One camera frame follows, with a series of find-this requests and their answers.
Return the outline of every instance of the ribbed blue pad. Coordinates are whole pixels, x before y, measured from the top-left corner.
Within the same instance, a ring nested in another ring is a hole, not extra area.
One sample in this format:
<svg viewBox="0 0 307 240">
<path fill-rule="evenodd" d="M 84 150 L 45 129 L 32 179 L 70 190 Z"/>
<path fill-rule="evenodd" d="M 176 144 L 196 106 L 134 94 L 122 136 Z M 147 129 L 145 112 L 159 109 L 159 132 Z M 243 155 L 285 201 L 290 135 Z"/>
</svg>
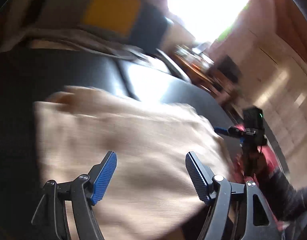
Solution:
<svg viewBox="0 0 307 240">
<path fill-rule="evenodd" d="M 208 197 L 208 184 L 205 182 L 198 167 L 189 154 L 186 155 L 185 164 L 199 199 L 208 205 L 210 201 Z"/>
<path fill-rule="evenodd" d="M 93 193 L 92 197 L 90 198 L 93 205 L 95 205 L 99 200 L 102 200 L 116 166 L 117 155 L 112 153 L 93 185 Z"/>
</svg>

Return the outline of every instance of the beige cloth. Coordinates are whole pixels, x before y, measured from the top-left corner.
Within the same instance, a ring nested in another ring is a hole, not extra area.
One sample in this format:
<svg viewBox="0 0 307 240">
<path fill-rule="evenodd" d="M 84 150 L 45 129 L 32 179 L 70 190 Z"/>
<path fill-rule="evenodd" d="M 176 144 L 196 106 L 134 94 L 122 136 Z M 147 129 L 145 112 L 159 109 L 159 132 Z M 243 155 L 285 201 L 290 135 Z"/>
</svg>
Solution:
<svg viewBox="0 0 307 240">
<path fill-rule="evenodd" d="M 95 217 L 106 240 L 156 239 L 203 207 L 185 168 L 194 151 L 215 174 L 229 175 L 223 139 L 189 105 L 149 105 L 105 91 L 66 87 L 36 103 L 42 183 L 71 181 L 109 150 L 117 168 Z M 77 239 L 68 214 L 72 239 Z"/>
</svg>

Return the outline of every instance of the person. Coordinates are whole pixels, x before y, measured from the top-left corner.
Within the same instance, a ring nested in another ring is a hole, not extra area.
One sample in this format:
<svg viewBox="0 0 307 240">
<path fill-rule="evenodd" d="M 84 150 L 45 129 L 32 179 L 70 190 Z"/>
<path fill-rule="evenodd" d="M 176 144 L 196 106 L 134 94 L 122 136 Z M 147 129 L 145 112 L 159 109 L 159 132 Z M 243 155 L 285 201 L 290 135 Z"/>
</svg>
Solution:
<svg viewBox="0 0 307 240">
<path fill-rule="evenodd" d="M 286 229 L 287 240 L 307 240 L 307 187 L 295 190 L 278 166 L 262 153 L 250 154 L 259 188 L 278 220 L 296 221 Z"/>
</svg>

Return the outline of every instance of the yellow square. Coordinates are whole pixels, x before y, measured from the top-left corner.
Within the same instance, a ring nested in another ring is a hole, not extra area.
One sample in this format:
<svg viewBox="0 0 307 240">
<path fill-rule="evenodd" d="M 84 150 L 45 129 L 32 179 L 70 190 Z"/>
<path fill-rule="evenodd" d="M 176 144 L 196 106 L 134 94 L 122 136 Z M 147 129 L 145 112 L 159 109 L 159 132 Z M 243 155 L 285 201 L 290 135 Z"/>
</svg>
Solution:
<svg viewBox="0 0 307 240">
<path fill-rule="evenodd" d="M 91 0 L 83 23 L 129 36 L 137 20 L 140 0 Z"/>
</svg>

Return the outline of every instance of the white cloth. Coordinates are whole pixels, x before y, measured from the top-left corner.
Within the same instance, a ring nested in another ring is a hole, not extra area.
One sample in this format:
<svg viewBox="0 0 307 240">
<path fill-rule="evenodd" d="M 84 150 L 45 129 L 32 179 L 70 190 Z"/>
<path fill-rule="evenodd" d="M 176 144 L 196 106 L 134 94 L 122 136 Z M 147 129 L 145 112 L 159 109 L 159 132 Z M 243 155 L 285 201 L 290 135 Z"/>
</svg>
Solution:
<svg viewBox="0 0 307 240">
<path fill-rule="evenodd" d="M 71 181 L 107 151 L 117 154 L 104 198 L 93 207 L 106 240 L 160 238 L 203 207 L 185 168 L 189 151 L 229 176 L 223 139 L 189 105 L 150 105 L 81 87 L 48 101 L 36 103 L 43 184 Z M 77 239 L 71 211 L 68 223 Z"/>
</svg>

